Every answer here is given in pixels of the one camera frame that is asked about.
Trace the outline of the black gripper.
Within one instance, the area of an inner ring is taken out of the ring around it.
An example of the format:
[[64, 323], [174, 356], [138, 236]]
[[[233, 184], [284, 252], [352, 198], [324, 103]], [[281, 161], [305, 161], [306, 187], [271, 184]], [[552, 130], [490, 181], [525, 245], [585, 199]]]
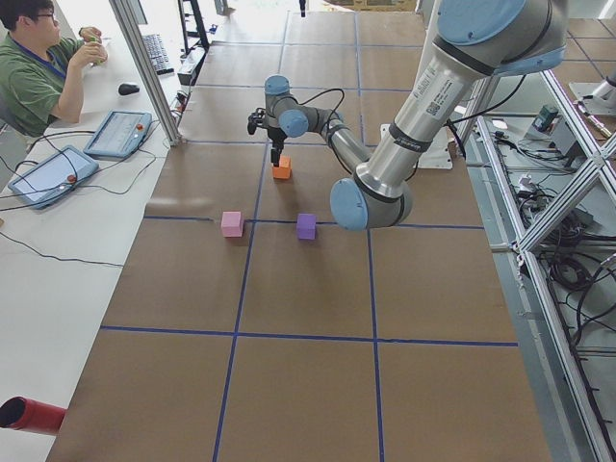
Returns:
[[269, 127], [267, 132], [272, 143], [272, 148], [270, 149], [270, 162], [274, 167], [278, 167], [283, 151], [281, 146], [284, 145], [287, 135], [281, 128], [278, 127]]

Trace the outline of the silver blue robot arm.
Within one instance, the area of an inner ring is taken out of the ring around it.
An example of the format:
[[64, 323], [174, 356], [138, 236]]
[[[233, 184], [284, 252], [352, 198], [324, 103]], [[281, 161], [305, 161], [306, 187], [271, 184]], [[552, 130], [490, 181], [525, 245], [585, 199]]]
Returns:
[[287, 138], [321, 135], [350, 177], [337, 181], [330, 210], [346, 230], [394, 226], [408, 217], [407, 180], [455, 107], [478, 80], [526, 75], [559, 65], [566, 48], [566, 1], [444, 1], [436, 12], [433, 56], [375, 150], [363, 145], [332, 109], [297, 102], [288, 79], [270, 76], [265, 105], [247, 120], [263, 128], [277, 162]]

